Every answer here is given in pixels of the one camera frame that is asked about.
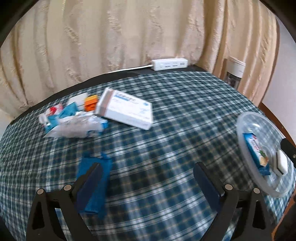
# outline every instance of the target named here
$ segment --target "power strip socket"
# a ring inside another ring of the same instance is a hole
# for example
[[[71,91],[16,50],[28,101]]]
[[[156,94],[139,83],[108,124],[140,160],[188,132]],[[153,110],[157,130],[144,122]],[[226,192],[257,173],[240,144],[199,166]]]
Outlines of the power strip socket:
[[[178,69],[187,68],[188,60],[184,58],[163,58],[152,60],[153,66],[151,69],[154,71],[164,70],[164,69]]]

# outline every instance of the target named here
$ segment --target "checkered tablecloth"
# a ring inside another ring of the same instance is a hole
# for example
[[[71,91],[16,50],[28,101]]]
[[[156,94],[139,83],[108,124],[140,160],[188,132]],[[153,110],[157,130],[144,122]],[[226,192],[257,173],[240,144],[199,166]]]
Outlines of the checkered tablecloth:
[[[38,114],[87,91],[118,89],[153,104],[150,130],[109,121],[98,138],[45,139]],[[238,189],[255,186],[243,164],[236,135],[240,113],[261,113],[247,98],[204,72],[140,75],[65,96],[10,125],[0,143],[0,215],[17,240],[25,240],[35,192],[60,189],[75,181],[84,152],[113,160],[107,191],[107,215],[83,215],[99,240],[199,240],[213,213],[193,178],[202,161],[222,183]],[[265,197],[271,222],[281,218],[284,198]],[[70,239],[63,218],[61,223]],[[231,224],[224,240],[234,230]]]

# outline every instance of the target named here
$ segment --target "metal pin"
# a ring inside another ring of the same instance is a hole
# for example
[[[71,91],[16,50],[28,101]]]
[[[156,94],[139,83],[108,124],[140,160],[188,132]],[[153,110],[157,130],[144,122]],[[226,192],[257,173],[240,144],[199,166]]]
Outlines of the metal pin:
[[[254,188],[254,193],[259,194],[260,193],[260,190],[258,188]]]
[[[229,190],[229,191],[233,189],[233,187],[232,187],[230,184],[226,184],[226,185],[225,185],[225,188],[226,188],[227,190]]]
[[[42,194],[44,190],[42,188],[38,189],[37,194]]]
[[[69,190],[71,190],[71,188],[72,188],[72,186],[70,184],[64,186],[65,191],[69,191]]]

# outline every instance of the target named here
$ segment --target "orange toy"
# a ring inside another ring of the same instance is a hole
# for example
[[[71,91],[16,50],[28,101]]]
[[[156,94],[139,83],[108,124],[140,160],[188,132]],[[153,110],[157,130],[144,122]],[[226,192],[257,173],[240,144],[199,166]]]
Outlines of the orange toy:
[[[92,95],[87,97],[84,101],[85,111],[95,110],[97,102],[98,102],[98,95]]]

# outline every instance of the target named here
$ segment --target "clear plastic container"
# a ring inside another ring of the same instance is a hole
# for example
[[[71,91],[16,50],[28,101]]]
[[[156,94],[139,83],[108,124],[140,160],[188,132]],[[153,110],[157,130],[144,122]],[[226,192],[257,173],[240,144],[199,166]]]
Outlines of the clear plastic container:
[[[269,158],[270,175],[262,176],[253,161],[243,133],[254,133]],[[276,152],[280,149],[284,135],[266,117],[255,112],[244,112],[237,119],[237,137],[245,165],[258,187],[273,197],[283,197],[290,190],[294,179],[294,165],[288,158],[288,173],[278,177],[273,172]]]

